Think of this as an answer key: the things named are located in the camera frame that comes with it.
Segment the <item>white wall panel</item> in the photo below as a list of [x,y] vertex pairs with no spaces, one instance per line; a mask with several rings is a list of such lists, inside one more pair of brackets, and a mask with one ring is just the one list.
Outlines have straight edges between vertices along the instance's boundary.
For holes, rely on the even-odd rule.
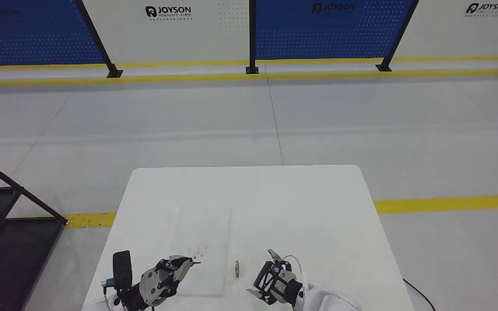
[[[397,57],[498,55],[498,10],[466,14],[469,0],[421,0]],[[115,63],[248,59],[248,0],[85,0]],[[146,6],[191,7],[191,19]]]

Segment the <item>white cable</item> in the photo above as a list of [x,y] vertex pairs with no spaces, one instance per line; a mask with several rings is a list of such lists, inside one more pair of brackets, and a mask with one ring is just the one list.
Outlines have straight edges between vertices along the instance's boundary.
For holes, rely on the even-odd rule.
[[109,301],[107,300],[107,295],[106,295],[105,293],[103,294],[103,298],[104,298],[104,299],[105,299],[105,301],[106,301],[106,307],[109,309],[109,311],[112,311],[112,310],[110,309],[110,307],[109,307]]
[[299,272],[301,273],[301,281],[303,281],[303,268],[301,267],[301,263],[299,262],[299,259],[296,258],[296,256],[292,255],[291,253],[289,255],[284,256],[282,259],[286,259],[292,257],[294,260],[297,262],[297,265],[299,266]]

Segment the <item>post base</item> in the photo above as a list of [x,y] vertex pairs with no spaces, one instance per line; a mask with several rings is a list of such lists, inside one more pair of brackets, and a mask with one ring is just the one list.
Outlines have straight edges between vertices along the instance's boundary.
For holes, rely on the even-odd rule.
[[248,75],[255,75],[255,74],[258,74],[258,73],[259,73],[259,68],[258,67],[254,67],[254,68],[251,68],[251,66],[246,67],[246,74],[248,74]]
[[120,78],[122,74],[123,74],[122,70],[116,70],[116,71],[109,72],[107,77],[108,78]]
[[375,65],[377,69],[379,69],[379,72],[392,72],[392,70],[389,68],[389,66],[383,66],[382,64]]

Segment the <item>small metal part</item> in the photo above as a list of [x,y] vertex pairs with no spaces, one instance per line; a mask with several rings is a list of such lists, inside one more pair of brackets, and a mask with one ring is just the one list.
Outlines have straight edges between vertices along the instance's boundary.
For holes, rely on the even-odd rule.
[[240,274],[239,261],[235,260],[235,278],[239,278],[239,274]]

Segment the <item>joyson logo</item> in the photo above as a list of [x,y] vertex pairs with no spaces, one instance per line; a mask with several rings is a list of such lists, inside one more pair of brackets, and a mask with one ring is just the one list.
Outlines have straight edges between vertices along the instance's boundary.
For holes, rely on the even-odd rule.
[[146,6],[150,21],[187,21],[192,20],[191,6]]
[[497,17],[498,3],[472,3],[465,11],[465,17]]
[[356,10],[356,3],[315,3],[311,13],[322,16],[350,15]]

